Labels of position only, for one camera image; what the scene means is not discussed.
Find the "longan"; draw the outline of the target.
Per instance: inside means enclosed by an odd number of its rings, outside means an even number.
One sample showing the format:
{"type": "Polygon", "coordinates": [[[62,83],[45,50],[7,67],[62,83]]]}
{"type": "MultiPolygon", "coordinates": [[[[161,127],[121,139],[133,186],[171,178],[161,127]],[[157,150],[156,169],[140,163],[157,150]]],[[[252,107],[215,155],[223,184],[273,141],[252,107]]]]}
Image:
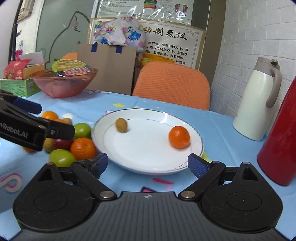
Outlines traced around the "longan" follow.
{"type": "Polygon", "coordinates": [[[53,150],[55,150],[52,138],[45,139],[44,144],[43,144],[43,149],[47,153],[51,153],[53,150]]]}
{"type": "Polygon", "coordinates": [[[118,118],[115,121],[115,127],[119,132],[124,133],[128,128],[127,121],[124,118],[118,118]]]}
{"type": "Polygon", "coordinates": [[[72,120],[70,118],[63,118],[62,120],[69,125],[72,124],[72,120]]]}

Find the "brown cardboard box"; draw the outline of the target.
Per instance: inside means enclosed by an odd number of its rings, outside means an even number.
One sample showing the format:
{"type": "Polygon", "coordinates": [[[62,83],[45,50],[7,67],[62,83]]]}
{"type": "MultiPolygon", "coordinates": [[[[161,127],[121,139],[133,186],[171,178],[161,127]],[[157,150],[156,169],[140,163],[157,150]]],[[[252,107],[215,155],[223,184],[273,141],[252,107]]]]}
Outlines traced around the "brown cardboard box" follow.
{"type": "Polygon", "coordinates": [[[82,44],[78,46],[77,59],[97,73],[88,89],[130,95],[137,47],[108,44],[82,44]]]}

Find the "red snack box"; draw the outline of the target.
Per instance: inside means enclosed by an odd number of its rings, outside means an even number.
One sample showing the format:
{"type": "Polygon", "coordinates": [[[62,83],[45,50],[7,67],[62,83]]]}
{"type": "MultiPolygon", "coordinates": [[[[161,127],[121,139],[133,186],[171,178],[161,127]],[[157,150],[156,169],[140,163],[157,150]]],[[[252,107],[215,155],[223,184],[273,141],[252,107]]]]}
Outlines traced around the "red snack box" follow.
{"type": "Polygon", "coordinates": [[[24,69],[31,61],[32,59],[11,61],[4,70],[4,77],[6,79],[24,79],[24,69]]]}

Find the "green apple back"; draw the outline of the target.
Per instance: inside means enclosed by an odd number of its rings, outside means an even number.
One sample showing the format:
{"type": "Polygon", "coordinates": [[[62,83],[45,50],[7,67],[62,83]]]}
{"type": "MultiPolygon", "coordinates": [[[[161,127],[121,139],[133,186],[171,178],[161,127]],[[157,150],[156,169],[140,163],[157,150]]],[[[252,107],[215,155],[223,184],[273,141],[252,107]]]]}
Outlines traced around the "green apple back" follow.
{"type": "Polygon", "coordinates": [[[89,138],[91,139],[91,126],[86,123],[77,123],[74,125],[75,134],[73,140],[78,138],[89,138]]]}

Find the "orange chair near wall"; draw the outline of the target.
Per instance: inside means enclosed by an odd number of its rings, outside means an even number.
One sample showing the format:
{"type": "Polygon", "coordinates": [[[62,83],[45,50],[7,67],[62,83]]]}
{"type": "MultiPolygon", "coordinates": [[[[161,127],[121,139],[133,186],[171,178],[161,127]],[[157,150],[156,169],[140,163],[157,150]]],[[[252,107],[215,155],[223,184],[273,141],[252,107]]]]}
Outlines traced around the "orange chair near wall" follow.
{"type": "Polygon", "coordinates": [[[132,94],[190,108],[210,109],[210,86],[206,76],[175,63],[151,62],[145,65],[132,94]]]}

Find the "instant noodle cup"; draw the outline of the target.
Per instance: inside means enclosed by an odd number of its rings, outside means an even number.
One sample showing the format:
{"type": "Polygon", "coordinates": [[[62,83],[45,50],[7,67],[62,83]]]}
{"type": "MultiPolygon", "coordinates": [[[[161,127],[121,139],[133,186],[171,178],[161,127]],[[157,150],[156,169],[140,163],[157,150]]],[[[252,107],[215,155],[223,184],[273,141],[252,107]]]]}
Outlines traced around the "instant noodle cup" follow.
{"type": "Polygon", "coordinates": [[[62,77],[79,76],[93,73],[94,70],[89,65],[79,60],[59,59],[53,62],[52,70],[62,77]]]}

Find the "mandarin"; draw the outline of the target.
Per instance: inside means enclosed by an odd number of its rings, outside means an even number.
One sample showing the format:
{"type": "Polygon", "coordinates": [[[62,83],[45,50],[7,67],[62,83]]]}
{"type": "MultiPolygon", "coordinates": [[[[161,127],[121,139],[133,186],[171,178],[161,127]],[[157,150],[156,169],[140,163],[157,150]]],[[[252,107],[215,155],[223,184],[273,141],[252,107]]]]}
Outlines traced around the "mandarin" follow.
{"type": "Polygon", "coordinates": [[[24,151],[28,152],[28,153],[34,153],[36,152],[35,150],[33,149],[30,149],[30,148],[26,148],[26,147],[22,147],[24,151]]]}
{"type": "Polygon", "coordinates": [[[177,149],[182,149],[190,144],[190,135],[186,128],[183,126],[174,126],[169,131],[169,142],[177,149]]]}
{"type": "Polygon", "coordinates": [[[77,161],[88,160],[97,156],[97,148],[89,138],[76,139],[70,147],[70,152],[77,161]]]}

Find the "white thermos jug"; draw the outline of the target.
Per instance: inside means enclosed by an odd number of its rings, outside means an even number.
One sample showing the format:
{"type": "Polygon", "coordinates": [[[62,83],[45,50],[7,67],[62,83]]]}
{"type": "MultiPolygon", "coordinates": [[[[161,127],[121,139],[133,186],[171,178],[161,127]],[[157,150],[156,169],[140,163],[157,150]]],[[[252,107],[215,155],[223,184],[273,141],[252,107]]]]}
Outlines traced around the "white thermos jug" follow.
{"type": "Polygon", "coordinates": [[[262,140],[275,112],[280,86],[278,61],[259,57],[234,118],[234,129],[251,140],[262,140]]]}

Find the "pink glass bowl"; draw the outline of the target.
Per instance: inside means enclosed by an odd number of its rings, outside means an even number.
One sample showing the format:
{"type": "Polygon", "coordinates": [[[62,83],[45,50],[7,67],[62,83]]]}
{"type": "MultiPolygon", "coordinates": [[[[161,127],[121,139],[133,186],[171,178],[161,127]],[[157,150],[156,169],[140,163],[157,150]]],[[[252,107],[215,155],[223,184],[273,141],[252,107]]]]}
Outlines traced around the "pink glass bowl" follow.
{"type": "Polygon", "coordinates": [[[93,72],[76,76],[59,76],[50,69],[38,71],[31,75],[34,83],[46,95],[53,98],[67,98],[81,93],[93,80],[97,69],[93,72]]]}

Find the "large orange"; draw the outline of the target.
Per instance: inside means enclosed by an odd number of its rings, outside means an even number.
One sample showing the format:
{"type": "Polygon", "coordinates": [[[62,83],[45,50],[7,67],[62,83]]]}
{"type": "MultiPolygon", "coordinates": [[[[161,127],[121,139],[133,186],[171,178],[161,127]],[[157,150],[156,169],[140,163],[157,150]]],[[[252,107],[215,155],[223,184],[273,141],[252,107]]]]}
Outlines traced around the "large orange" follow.
{"type": "Polygon", "coordinates": [[[57,120],[59,117],[58,115],[53,111],[45,111],[41,115],[42,118],[48,119],[48,120],[57,120]]]}
{"type": "Polygon", "coordinates": [[[67,122],[65,120],[62,120],[62,119],[55,119],[54,121],[59,122],[59,123],[67,124],[67,122]]]}

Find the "white ceramic plate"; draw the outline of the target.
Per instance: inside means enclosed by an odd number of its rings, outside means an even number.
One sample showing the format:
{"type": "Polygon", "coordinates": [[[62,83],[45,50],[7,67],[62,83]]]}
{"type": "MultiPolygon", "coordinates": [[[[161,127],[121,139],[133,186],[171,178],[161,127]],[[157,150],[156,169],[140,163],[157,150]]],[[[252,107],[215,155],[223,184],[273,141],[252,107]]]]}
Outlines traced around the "white ceramic plate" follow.
{"type": "Polygon", "coordinates": [[[204,142],[188,123],[165,112],[129,108],[113,111],[99,119],[92,129],[92,140],[109,160],[127,170],[145,175],[167,175],[188,168],[189,154],[202,156],[204,142]],[[124,118],[128,128],[121,133],[115,121],[124,118]],[[183,126],[190,135],[190,144],[176,149],[169,142],[169,131],[183,126]]]}

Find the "large green apple front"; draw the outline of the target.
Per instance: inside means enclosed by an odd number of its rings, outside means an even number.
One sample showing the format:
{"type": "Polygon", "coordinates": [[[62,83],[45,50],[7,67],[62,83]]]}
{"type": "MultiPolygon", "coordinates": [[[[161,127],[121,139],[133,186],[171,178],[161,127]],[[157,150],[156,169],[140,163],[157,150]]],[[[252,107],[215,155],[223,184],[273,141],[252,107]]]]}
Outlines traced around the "large green apple front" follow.
{"type": "Polygon", "coordinates": [[[68,150],[56,149],[49,154],[49,162],[55,163],[57,167],[70,167],[75,161],[76,158],[68,150]]]}

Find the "yellow snack bag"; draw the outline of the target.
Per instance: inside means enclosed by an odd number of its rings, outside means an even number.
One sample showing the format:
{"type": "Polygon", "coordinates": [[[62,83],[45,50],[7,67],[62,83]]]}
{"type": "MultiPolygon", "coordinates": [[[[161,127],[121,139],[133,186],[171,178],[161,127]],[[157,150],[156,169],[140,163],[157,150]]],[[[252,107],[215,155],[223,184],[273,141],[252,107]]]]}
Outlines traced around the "yellow snack bag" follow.
{"type": "Polygon", "coordinates": [[[155,54],[150,54],[150,53],[144,53],[142,54],[142,58],[140,60],[140,66],[143,68],[145,65],[151,62],[168,62],[168,63],[175,63],[174,60],[171,60],[169,58],[155,55],[155,54]]]}

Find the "dark red plum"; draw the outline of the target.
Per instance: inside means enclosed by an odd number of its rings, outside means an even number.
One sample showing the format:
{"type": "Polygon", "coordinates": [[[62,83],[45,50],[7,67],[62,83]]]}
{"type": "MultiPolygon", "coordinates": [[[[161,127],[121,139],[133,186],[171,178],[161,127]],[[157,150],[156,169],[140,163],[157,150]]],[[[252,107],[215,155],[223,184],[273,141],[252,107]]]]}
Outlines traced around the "dark red plum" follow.
{"type": "Polygon", "coordinates": [[[69,151],[73,142],[74,142],[73,140],[54,139],[53,146],[54,146],[55,150],[56,149],[63,149],[63,150],[69,151]]]}

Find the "red thermos jug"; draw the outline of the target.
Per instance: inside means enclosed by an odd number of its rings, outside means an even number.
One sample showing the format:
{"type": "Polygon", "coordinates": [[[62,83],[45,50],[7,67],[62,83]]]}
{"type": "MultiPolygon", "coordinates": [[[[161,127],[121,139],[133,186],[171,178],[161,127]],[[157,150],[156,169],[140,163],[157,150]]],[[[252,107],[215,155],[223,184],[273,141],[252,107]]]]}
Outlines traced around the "red thermos jug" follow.
{"type": "Polygon", "coordinates": [[[262,171],[275,183],[288,186],[295,178],[296,85],[291,83],[268,137],[257,155],[262,171]]]}

